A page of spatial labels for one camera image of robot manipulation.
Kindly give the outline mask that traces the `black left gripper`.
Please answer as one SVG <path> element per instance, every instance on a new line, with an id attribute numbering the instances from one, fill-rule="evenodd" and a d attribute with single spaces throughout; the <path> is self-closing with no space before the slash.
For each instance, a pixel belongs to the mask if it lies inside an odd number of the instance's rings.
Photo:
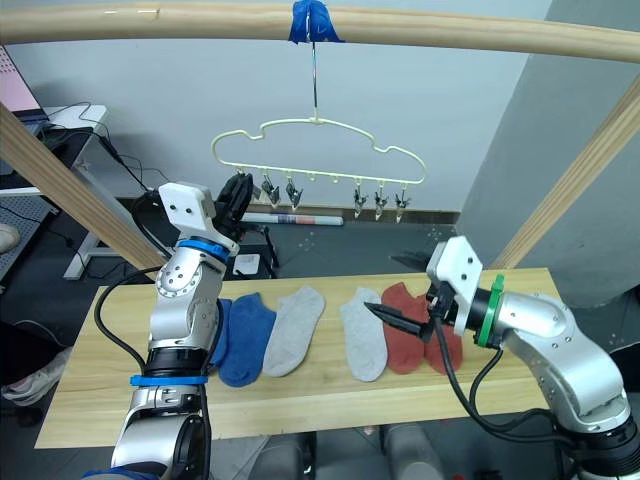
<path id="1" fill-rule="evenodd" d="M 215 229 L 227 238 L 243 238 L 247 228 L 241 221 L 253 196 L 253 177 L 238 173 L 229 178 L 217 197 Z"/>

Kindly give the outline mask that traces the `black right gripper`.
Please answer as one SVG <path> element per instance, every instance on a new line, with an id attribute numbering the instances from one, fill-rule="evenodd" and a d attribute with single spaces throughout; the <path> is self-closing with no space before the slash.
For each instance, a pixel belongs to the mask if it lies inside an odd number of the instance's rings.
<path id="1" fill-rule="evenodd" d="M 390 258 L 405 267 L 425 272 L 431 257 L 420 252 L 403 252 L 391 255 Z M 455 321 L 457 313 L 451 314 L 451 308 L 457 310 L 454 299 L 455 290 L 448 282 L 432 283 L 426 292 L 427 324 L 405 317 L 401 311 L 384 304 L 365 302 L 365 308 L 386 325 L 414 336 L 424 343 L 429 343 L 433 334 L 439 336 L 443 333 L 443 324 Z"/>

